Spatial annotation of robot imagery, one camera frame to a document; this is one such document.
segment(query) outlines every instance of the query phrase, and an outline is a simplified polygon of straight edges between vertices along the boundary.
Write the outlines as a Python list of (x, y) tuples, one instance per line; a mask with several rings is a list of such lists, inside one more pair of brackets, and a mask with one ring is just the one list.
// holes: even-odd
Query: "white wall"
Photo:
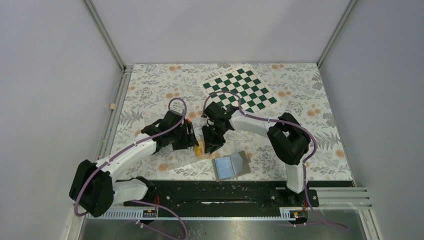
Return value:
[(358, 1), (321, 69), (385, 240), (423, 239), (424, 1)]
[(349, 0), (92, 0), (126, 64), (317, 62)]
[(119, 69), (80, 0), (0, 3), (0, 239), (57, 240)]

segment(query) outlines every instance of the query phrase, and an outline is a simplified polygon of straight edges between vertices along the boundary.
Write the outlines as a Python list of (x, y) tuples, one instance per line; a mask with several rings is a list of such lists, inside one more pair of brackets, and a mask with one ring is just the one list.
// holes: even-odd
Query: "gray leaf pattern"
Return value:
[[(240, 66), (243, 64), (136, 64), (120, 114), (112, 152), (131, 144), (141, 129), (163, 118), (168, 110), (168, 102), (174, 97), (181, 97), (186, 101), (186, 117), (193, 122), (196, 135), (201, 135), (205, 119), (200, 116), (206, 96), (200, 89), (200, 83)], [(291, 113), (315, 136), (318, 149), (306, 164), (308, 179), (351, 180), (336, 121), (317, 65), (255, 63), (250, 67), (255, 69), (279, 98), (277, 106), (265, 108), (258, 114), (275, 118), (284, 112)], [(174, 102), (171, 108), (181, 111), (182, 105)], [(186, 161), (194, 154), (188, 150), (162, 149), (140, 159), (120, 178), (143, 176), (151, 180), (213, 180), (213, 158), (244, 150), (251, 159), (251, 173), (239, 176), (238, 180), (287, 179), (285, 165), (278, 159), (266, 137), (245, 131), (229, 131), (225, 134), (225, 139), (224, 147), (214, 152), (209, 159), (167, 169), (168, 165)]]

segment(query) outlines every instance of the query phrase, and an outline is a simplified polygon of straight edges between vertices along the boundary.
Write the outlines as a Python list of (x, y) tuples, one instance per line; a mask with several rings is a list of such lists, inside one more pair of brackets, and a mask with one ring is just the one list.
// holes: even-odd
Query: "transparent plastic sheet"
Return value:
[[(197, 136), (196, 139), (199, 143), (199, 146), (194, 146), (194, 147), (190, 147), (189, 149), (175, 151), (175, 154), (182, 155), (184, 156), (184, 158), (181, 160), (176, 160), (176, 161), (167, 161), (165, 163), (166, 170), (169, 171), (169, 170), (181, 168), (181, 167), (194, 164), (205, 159), (209, 159), (211, 157), (209, 153), (205, 152), (205, 143), (203, 140), (203, 135)], [(165, 154), (173, 152), (172, 146), (168, 146), (164, 148), (163, 152)]]

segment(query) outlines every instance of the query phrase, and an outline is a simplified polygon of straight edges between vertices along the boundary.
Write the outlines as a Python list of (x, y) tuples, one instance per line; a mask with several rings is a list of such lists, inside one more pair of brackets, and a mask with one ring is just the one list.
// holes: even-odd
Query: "wire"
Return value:
[(186, 225), (184, 224), (184, 222), (183, 222), (183, 220), (181, 219), (181, 217), (180, 216), (178, 216), (174, 211), (172, 211), (171, 209), (169, 209), (169, 208), (167, 208), (167, 207), (165, 207), (165, 206), (161, 206), (161, 205), (157, 205), (157, 204), (153, 204), (153, 203), (149, 203), (149, 202), (145, 202), (145, 201), (140, 201), (140, 200), (131, 200), (131, 202), (133, 202), (133, 203), (136, 203), (136, 204), (143, 204), (143, 205), (147, 205), (147, 206), (152, 206), (152, 207), (157, 207), (157, 208), (161, 208), (161, 209), (165, 209), (166, 211), (168, 211), (168, 212), (170, 212), (172, 215), (174, 215), (178, 220), (179, 220), (179, 222), (181, 223), (181, 225), (182, 225), (182, 227), (184, 228), (184, 232), (185, 232), (185, 238), (176, 238), (176, 237), (173, 237), (173, 236), (171, 236), (171, 235), (168, 235), (168, 234), (166, 234), (166, 233), (164, 233), (163, 231), (160, 231), (160, 230), (158, 230), (158, 229), (156, 229), (156, 228), (154, 228), (154, 227), (152, 227), (152, 226), (149, 226), (149, 225), (142, 225), (142, 226), (144, 226), (144, 227), (146, 227), (146, 228), (148, 228), (148, 229), (151, 229), (151, 230), (153, 230), (153, 231), (155, 231), (155, 232), (157, 232), (157, 233), (159, 233), (159, 234), (162, 234), (162, 235), (164, 235), (165, 237), (168, 237), (168, 238), (170, 238), (170, 239), (172, 239), (172, 240), (186, 240), (188, 237), (189, 237), (189, 232), (187, 231), (187, 227), (186, 227)]
[(344, 225), (344, 224), (342, 224), (342, 223), (339, 223), (339, 222), (333, 222), (333, 221), (326, 221), (322, 216), (320, 216), (320, 214), (312, 207), (312, 204), (311, 204), (311, 202), (309, 201), (309, 197), (308, 197), (308, 190), (307, 190), (307, 178), (306, 178), (306, 162), (317, 152), (317, 140), (315, 139), (315, 137), (312, 135), (312, 133), (310, 133), (306, 128), (304, 128), (304, 127), (302, 127), (302, 126), (300, 126), (300, 125), (298, 125), (298, 124), (296, 124), (296, 123), (293, 123), (293, 122), (290, 122), (290, 121), (284, 121), (284, 120), (280, 120), (280, 119), (271, 119), (271, 118), (264, 118), (264, 117), (260, 117), (260, 116), (254, 116), (254, 115), (250, 115), (250, 114), (248, 114), (248, 113), (246, 113), (244, 110), (243, 110), (243, 108), (242, 108), (242, 99), (240, 98), (240, 96), (238, 96), (237, 94), (235, 94), (234, 92), (231, 92), (231, 91), (216, 91), (216, 92), (212, 92), (212, 93), (210, 93), (210, 95), (206, 98), (206, 100), (204, 101), (204, 104), (203, 104), (203, 111), (205, 111), (205, 108), (206, 108), (206, 103), (207, 103), (207, 101), (212, 97), (212, 95), (216, 95), (216, 94), (219, 94), (219, 93), (223, 93), (223, 94), (232, 94), (232, 95), (234, 95), (234, 96), (236, 96), (237, 98), (238, 98), (238, 109), (239, 109), (239, 111), (245, 116), (245, 117), (248, 117), (248, 118), (251, 118), (251, 119), (256, 119), (256, 120), (260, 120), (260, 121), (266, 121), (266, 122), (273, 122), (273, 123), (282, 123), (282, 124), (286, 124), (286, 125), (290, 125), (290, 126), (293, 126), (293, 127), (295, 127), (295, 128), (298, 128), (298, 129), (300, 129), (300, 130), (302, 130), (303, 132), (305, 132), (309, 137), (310, 137), (310, 139), (312, 140), (312, 142), (313, 142), (313, 150), (312, 150), (312, 152), (307, 156), (307, 157), (305, 157), (305, 159), (302, 161), (302, 165), (303, 165), (303, 187), (304, 187), (304, 193), (305, 193), (305, 197), (306, 197), (306, 202), (307, 202), (307, 205), (309, 206), (309, 208), (310, 208), (310, 210), (316, 215), (316, 217), (319, 219), (319, 220), (321, 220), (321, 222), (323, 223), (323, 224), (326, 224), (327, 226), (329, 226), (329, 227), (331, 227), (331, 228), (334, 228), (334, 229), (337, 229), (337, 230), (340, 230), (340, 231), (344, 231), (344, 232), (347, 232), (347, 231), (349, 231), (350, 229), (349, 229), (349, 227), (348, 226), (346, 226), (346, 225)]
[[(143, 139), (141, 139), (141, 140), (138, 140), (137, 142), (136, 142), (136, 144), (138, 145), (138, 144), (141, 144), (141, 143), (143, 143), (143, 142), (145, 142), (145, 141), (148, 141), (148, 140), (151, 140), (151, 139), (154, 139), (154, 138), (156, 138), (156, 137), (159, 137), (159, 136), (162, 136), (162, 135), (164, 135), (164, 134), (167, 134), (167, 133), (169, 133), (170, 131), (172, 131), (172, 130), (174, 130), (175, 128), (177, 128), (183, 121), (184, 121), (184, 118), (186, 117), (186, 114), (187, 114), (187, 104), (186, 104), (186, 102), (182, 99), (182, 98), (180, 98), (180, 97), (175, 97), (175, 98), (173, 98), (173, 99), (171, 99), (171, 101), (169, 101), (169, 103), (168, 103), (168, 110), (170, 110), (171, 109), (171, 103), (173, 102), (173, 101), (175, 101), (175, 100), (179, 100), (179, 101), (181, 101), (182, 102), (182, 104), (184, 105), (184, 109), (183, 109), (183, 111), (182, 111), (182, 117), (181, 117), (181, 120), (178, 122), (178, 123), (176, 123), (174, 126), (172, 126), (171, 128), (169, 128), (169, 129), (167, 129), (167, 130), (165, 130), (165, 131), (163, 131), (163, 132), (160, 132), (160, 133), (158, 133), (158, 134), (155, 134), (155, 135), (152, 135), (152, 136), (149, 136), (149, 137), (146, 137), (146, 138), (143, 138)], [(79, 191), (79, 193), (78, 193), (78, 196), (76, 197), (76, 200), (75, 200), (75, 204), (73, 205), (73, 212), (75, 213), (75, 215), (76, 216), (78, 216), (78, 217), (82, 217), (82, 216), (84, 216), (84, 215), (86, 215), (88, 212), (87, 211), (85, 211), (85, 212), (83, 212), (83, 213), (79, 213), (78, 212), (78, 206), (80, 205), (80, 200), (81, 200), (81, 197), (83, 196), (83, 193), (84, 193), (84, 191), (86, 190), (86, 188), (87, 188), (87, 186), (89, 185), (89, 183), (90, 183), (90, 181), (94, 178), (94, 176), (98, 173), (98, 172), (100, 172), (100, 170), (102, 170), (102, 168), (104, 168), (105, 166), (107, 166), (108, 164), (110, 164), (111, 162), (113, 162), (117, 157), (119, 157), (121, 154), (123, 154), (124, 152), (126, 152), (126, 151), (128, 151), (129, 149), (131, 149), (131, 148), (133, 148), (135, 146), (135, 144), (134, 143), (132, 143), (132, 144), (130, 144), (130, 145), (128, 145), (127, 147), (125, 147), (124, 149), (122, 149), (122, 150), (120, 150), (119, 152), (117, 152), (117, 153), (115, 153), (115, 155), (113, 155), (110, 159), (109, 159), (109, 161), (106, 161), (106, 162), (104, 162), (102, 165), (100, 165), (99, 167), (97, 167), (97, 169), (87, 178), (87, 180), (84, 182), (84, 184), (82, 185), (82, 187), (81, 187), (81, 190)], [(173, 212), (172, 210), (170, 210), (169, 208), (166, 208), (166, 207), (164, 207), (164, 206), (160, 206), (160, 205), (156, 205), (156, 204), (153, 204), (152, 205), (152, 203), (148, 203), (148, 202), (142, 202), (142, 204), (145, 204), (145, 205), (150, 205), (150, 206), (156, 206), (156, 207), (159, 207), (159, 208), (162, 208), (162, 209), (165, 209), (165, 210), (167, 210), (167, 211), (169, 211), (170, 213), (172, 213), (174, 216), (176, 216), (179, 220), (180, 220), (180, 222), (181, 222), (181, 224), (182, 224), (182, 226), (184, 227), (184, 230), (185, 230), (185, 238), (184, 239), (187, 239), (187, 237), (188, 237), (188, 234), (187, 234), (187, 228), (186, 228), (186, 225), (184, 224), (184, 222), (181, 220), (181, 218), (179, 217), (179, 216), (177, 216), (176, 214), (175, 214), (175, 212)], [(153, 228), (153, 227), (151, 227), (151, 226), (148, 226), (147, 228), (149, 228), (149, 229), (152, 229), (152, 230), (154, 230), (155, 232), (157, 232), (157, 233), (159, 233), (159, 234), (162, 234), (162, 235), (164, 235), (164, 236), (167, 236), (168, 238), (171, 238), (171, 239), (174, 239), (174, 240), (179, 240), (178, 238), (174, 238), (174, 237), (172, 237), (172, 236), (169, 236), (168, 234), (166, 234), (166, 233), (164, 233), (164, 232), (162, 232), (162, 231), (160, 231), (160, 230), (157, 230), (157, 229), (155, 229), (155, 228)]]

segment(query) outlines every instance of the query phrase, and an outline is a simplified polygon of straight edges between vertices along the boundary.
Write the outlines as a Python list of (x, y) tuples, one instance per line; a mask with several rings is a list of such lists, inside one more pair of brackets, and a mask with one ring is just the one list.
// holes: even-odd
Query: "chessboard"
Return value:
[(256, 113), (278, 102), (278, 98), (270, 91), (270, 88), (258, 78), (248, 65), (238, 67), (228, 72), (210, 78), (203, 82), (200, 87), (220, 107), (229, 108), (231, 105), (238, 107), (237, 97), (231, 94), (217, 93), (229, 91), (241, 97), (241, 107), (250, 113)]

